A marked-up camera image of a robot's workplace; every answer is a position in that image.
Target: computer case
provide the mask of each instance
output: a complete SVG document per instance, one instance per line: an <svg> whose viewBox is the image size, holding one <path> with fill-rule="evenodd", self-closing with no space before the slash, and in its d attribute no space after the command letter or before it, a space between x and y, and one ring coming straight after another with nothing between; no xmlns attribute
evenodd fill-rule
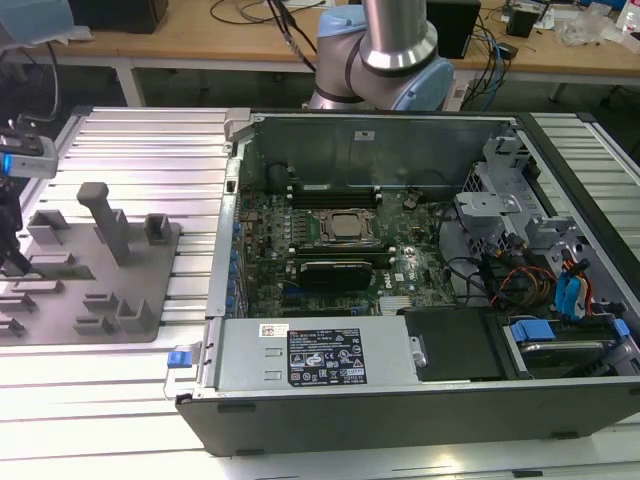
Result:
<svg viewBox="0 0 640 480"><path fill-rule="evenodd" d="M168 0L69 0L76 25L127 33L155 32L168 4Z"/></svg>
<svg viewBox="0 0 640 480"><path fill-rule="evenodd" d="M428 0L427 19L438 31L438 53L464 58L480 12L480 0Z"/></svg>

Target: warning label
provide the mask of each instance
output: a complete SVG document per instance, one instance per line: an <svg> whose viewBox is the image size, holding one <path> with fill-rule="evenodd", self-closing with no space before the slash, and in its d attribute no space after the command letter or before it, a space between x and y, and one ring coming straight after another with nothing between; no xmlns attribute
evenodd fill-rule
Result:
<svg viewBox="0 0 640 480"><path fill-rule="evenodd" d="M258 330L259 337L286 337L289 331L288 323L261 323Z"/></svg>
<svg viewBox="0 0 640 480"><path fill-rule="evenodd" d="M367 383L359 328L289 330L288 380L294 387Z"/></svg>

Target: black box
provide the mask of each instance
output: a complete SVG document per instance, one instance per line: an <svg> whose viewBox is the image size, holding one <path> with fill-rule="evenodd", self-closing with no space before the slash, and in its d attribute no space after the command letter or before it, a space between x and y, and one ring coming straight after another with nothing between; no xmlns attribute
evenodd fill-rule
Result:
<svg viewBox="0 0 640 480"><path fill-rule="evenodd" d="M427 19L438 31L438 53L464 58L471 40L480 0L428 0Z"/></svg>
<svg viewBox="0 0 640 480"><path fill-rule="evenodd" d="M514 8L507 23L507 35L528 38L538 18L540 18L539 12Z"/></svg>
<svg viewBox="0 0 640 480"><path fill-rule="evenodd" d="M168 4L168 0L69 0L76 25L127 33L155 32Z"/></svg>

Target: wooden desk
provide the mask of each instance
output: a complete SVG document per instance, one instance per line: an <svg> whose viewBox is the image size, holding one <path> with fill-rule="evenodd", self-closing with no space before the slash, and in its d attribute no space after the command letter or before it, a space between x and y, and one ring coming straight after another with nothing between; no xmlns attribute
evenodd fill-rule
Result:
<svg viewBox="0 0 640 480"><path fill-rule="evenodd" d="M215 12L229 20L244 21L236 12L234 1L225 0ZM489 9L502 3L485 0L483 18L491 13ZM95 41L56 46L56 52L62 64L115 68L130 106L144 105L135 68L308 71L291 53L275 25L227 25L209 15L212 4L213 0L171 0L164 24L152 35L94 32ZM253 7L250 11L256 16L269 16L264 7ZM322 11L311 9L295 14L300 27L312 39ZM505 24L491 17L498 18L499 14L493 12L485 20L498 41L519 48L508 75L512 80L640 84L640 55L621 45L605 42L597 46L565 47L550 31L534 30L528 39L507 37ZM300 46L310 59L315 59L303 41ZM466 58L453 63L457 70L456 88L466 88L486 64L486 52L480 41L473 40Z"/></svg>

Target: metal cylinder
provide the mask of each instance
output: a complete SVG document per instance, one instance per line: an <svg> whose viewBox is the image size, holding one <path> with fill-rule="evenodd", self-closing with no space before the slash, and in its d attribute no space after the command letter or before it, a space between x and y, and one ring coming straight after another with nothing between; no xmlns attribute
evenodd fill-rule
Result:
<svg viewBox="0 0 640 480"><path fill-rule="evenodd" d="M437 34L427 22L426 0L364 0L367 33L362 60L377 70L403 70L432 55Z"/></svg>

